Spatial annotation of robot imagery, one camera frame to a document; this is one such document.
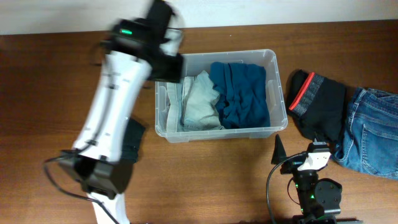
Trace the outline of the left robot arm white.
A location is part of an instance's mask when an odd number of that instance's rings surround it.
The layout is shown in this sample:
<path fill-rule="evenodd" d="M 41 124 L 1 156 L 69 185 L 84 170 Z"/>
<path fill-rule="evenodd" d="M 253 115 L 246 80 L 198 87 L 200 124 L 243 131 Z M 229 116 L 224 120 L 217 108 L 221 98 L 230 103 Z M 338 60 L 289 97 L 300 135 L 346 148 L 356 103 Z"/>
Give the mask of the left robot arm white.
<path fill-rule="evenodd" d="M 127 223 L 124 193 L 133 171 L 136 146 L 125 146 L 126 131 L 141 131 L 130 119 L 144 83 L 176 83 L 183 56 L 183 38 L 172 28 L 171 5 L 153 1 L 143 18 L 122 19 L 104 42 L 106 53 L 88 117 L 70 150 L 57 158 L 59 166 L 83 190 L 83 200 L 93 204 L 98 223 Z"/>

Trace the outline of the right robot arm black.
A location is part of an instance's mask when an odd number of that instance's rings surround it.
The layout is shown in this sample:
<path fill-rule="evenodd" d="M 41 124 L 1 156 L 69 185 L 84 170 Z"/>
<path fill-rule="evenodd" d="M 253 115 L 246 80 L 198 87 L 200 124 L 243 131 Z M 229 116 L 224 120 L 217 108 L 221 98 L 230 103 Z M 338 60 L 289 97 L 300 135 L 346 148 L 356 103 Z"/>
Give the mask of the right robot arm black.
<path fill-rule="evenodd" d="M 280 169 L 280 173 L 291 174 L 289 182 L 295 184 L 298 195 L 297 204 L 300 206 L 301 215 L 292 217 L 292 223 L 319 223 L 319 224 L 344 224 L 362 223 L 355 218 L 337 219 L 341 213 L 340 203 L 343 187 L 340 183 L 318 177 L 318 172 L 324 169 L 331 157 L 329 145 L 315 140 L 311 142 L 306 151 L 287 156 L 284 145 L 279 135 L 275 136 L 275 146 L 271 164 L 274 165 L 269 172 L 266 183 L 267 209 L 272 223 L 276 222 L 270 203 L 270 182 L 273 173 Z"/>

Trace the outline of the light grey-blue jeans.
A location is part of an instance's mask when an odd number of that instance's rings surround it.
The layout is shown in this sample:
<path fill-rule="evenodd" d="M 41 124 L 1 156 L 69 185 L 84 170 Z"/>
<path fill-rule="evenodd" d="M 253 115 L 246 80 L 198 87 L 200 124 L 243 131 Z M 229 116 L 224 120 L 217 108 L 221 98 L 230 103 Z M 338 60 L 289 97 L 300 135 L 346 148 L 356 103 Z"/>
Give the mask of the light grey-blue jeans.
<path fill-rule="evenodd" d="M 202 71 L 194 77 L 185 77 L 180 83 L 167 84 L 169 113 L 168 133 L 221 130 L 215 105 L 220 93 L 213 89 L 209 74 Z"/>

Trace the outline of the dark blue garment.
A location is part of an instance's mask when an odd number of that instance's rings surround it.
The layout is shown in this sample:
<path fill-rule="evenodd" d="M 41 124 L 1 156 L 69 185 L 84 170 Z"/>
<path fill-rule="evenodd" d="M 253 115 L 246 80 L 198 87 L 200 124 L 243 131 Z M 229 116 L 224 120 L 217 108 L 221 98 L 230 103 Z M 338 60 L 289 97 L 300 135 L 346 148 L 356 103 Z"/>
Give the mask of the dark blue garment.
<path fill-rule="evenodd" d="M 226 129 L 263 128 L 271 125 L 266 102 L 266 69 L 256 64 L 214 62 L 210 67 L 215 105 Z"/>

